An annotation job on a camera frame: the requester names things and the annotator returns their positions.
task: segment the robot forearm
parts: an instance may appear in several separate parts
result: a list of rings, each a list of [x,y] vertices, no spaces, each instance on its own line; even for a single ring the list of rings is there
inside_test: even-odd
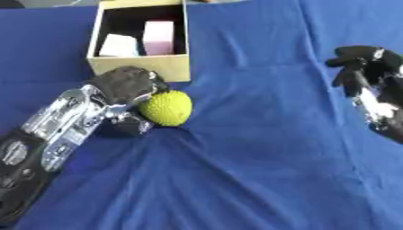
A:
[[[154,72],[122,67],[81,89],[62,93],[0,140],[0,225],[7,225],[39,197],[62,165],[108,119],[142,134],[153,124],[130,112],[154,93],[168,90]]]

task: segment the pink cube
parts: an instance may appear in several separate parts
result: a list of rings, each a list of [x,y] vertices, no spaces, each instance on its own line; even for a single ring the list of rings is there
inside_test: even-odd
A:
[[[174,22],[146,22],[143,44],[148,56],[174,54]]]

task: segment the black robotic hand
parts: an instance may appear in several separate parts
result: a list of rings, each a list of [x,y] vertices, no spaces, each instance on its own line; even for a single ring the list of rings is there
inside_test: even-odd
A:
[[[403,58],[390,50],[370,46],[336,49],[330,67],[342,67],[333,86],[361,109],[370,128],[403,144]]]

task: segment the blue fabric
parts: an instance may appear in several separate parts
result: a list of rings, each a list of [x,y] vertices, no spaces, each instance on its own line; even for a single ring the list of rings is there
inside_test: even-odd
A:
[[[403,53],[399,0],[189,6],[181,128],[91,137],[16,229],[402,229],[402,146],[330,87],[333,48]],[[0,11],[0,134],[79,85],[95,8]]]

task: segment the robotic arm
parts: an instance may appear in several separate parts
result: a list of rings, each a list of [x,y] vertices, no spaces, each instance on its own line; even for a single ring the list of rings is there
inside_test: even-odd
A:
[[[403,58],[383,48],[336,49],[330,67],[342,67],[333,86],[343,86],[371,130],[403,144]]]
[[[65,91],[0,139],[0,225],[19,218],[104,120],[132,135],[151,129],[133,108],[168,90],[155,72],[121,67]]]

